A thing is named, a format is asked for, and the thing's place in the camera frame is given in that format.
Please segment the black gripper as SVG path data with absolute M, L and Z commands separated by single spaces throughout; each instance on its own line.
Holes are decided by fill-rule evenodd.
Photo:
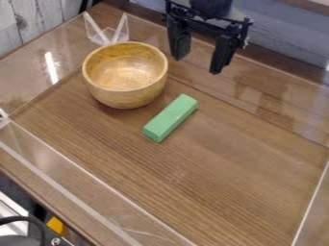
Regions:
M 210 72 L 218 74 L 235 53 L 235 39 L 239 48 L 247 46 L 251 17 L 235 9 L 232 0 L 164 0 L 164 2 L 167 36 L 173 59 L 179 61 L 189 52 L 191 31 L 218 36 L 210 65 Z

